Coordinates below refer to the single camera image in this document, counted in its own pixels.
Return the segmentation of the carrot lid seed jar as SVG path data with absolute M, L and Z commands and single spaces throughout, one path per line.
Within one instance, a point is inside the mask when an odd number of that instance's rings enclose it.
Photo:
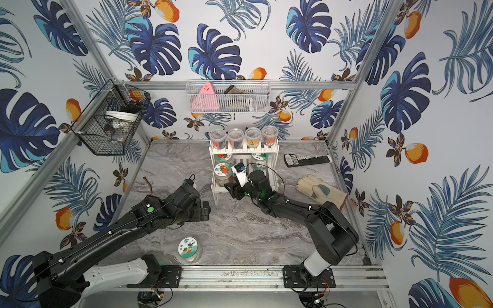
M 197 262 L 202 255 L 202 245 L 197 238 L 186 237 L 178 245 L 178 254 L 189 263 Z

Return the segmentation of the white slatted wooden shelf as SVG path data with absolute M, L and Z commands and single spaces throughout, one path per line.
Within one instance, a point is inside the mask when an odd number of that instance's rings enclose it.
M 209 153 L 211 157 L 211 162 L 213 163 L 213 169 L 216 164 L 218 164 L 215 159 L 214 159 L 214 154 L 220 154 L 220 153 L 230 153 L 233 156 L 233 159 L 230 163 L 231 166 L 234 166 L 235 164 L 238 164 L 239 162 L 242 162 L 245 164 L 248 173 L 253 171 L 253 169 L 250 168 L 250 162 L 251 162 L 251 154 L 252 153 L 267 153 L 268 154 L 268 162 L 267 162 L 267 170 L 264 171 L 264 174 L 269 180 L 269 184 L 273 190 L 278 189 L 280 185 L 280 176 L 278 176 L 275 171 L 276 171 L 276 165 L 277 165 L 277 159 L 279 156 L 279 141 L 276 141 L 276 144 L 272 147 L 267 147 L 265 145 L 260 144 L 258 148 L 247 148 L 247 141 L 243 140 L 243 147 L 242 149 L 239 150 L 233 150 L 230 149 L 229 147 L 229 142 L 227 141 L 226 148 L 223 150 L 215 150 L 212 147 L 211 142 L 209 142 Z M 211 184 L 211 191 L 213 194 L 213 200 L 214 204 L 218 205 L 218 200 L 219 198 L 227 193 L 226 188 L 224 187 L 217 187 L 215 186 L 215 180 L 214 176 L 212 175 L 212 184 Z

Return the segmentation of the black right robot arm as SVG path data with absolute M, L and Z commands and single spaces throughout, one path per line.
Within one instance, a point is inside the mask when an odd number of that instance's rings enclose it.
M 274 218 L 284 218 L 304 225 L 315 246 L 301 270 L 318 277 L 329 266 L 336 266 L 358 247 L 359 236 L 337 206 L 327 201 L 322 205 L 306 204 L 274 191 L 269 179 L 259 170 L 249 176 L 243 171 L 224 188 L 236 200 L 250 198 L 261 211 Z

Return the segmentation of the tomato lid seed jar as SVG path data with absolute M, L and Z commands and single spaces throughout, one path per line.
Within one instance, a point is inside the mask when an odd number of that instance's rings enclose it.
M 232 166 L 227 162 L 216 164 L 213 169 L 213 176 L 217 187 L 224 187 L 226 184 L 234 182 Z

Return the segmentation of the clear lidless jar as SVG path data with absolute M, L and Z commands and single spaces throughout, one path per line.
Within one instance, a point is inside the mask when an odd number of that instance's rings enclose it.
M 213 149 L 223 150 L 227 144 L 227 132 L 223 129 L 216 129 L 209 133 Z
M 227 140 L 229 142 L 230 149 L 239 150 L 243 147 L 244 132 L 241 129 L 233 128 L 227 133 Z

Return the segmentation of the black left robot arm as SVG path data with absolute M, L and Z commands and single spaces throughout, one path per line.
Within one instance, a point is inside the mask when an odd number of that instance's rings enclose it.
M 118 221 L 74 247 L 32 259 L 41 307 L 72 307 L 91 283 L 84 275 L 120 248 L 170 225 L 209 220 L 211 207 L 190 185 L 165 199 L 148 195 Z

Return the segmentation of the strawberry lid seed jar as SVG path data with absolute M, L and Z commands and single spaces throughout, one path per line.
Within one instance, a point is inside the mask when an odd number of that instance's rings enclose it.
M 233 156 L 230 153 L 220 153 L 220 154 L 214 154 L 214 159 L 217 163 L 231 163 Z

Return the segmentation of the green tree lid jar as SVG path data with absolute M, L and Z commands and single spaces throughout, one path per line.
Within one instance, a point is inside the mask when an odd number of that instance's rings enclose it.
M 250 168 L 253 170 L 262 170 L 266 171 L 268 162 L 268 154 L 267 153 L 252 153 L 251 154 L 251 162 Z

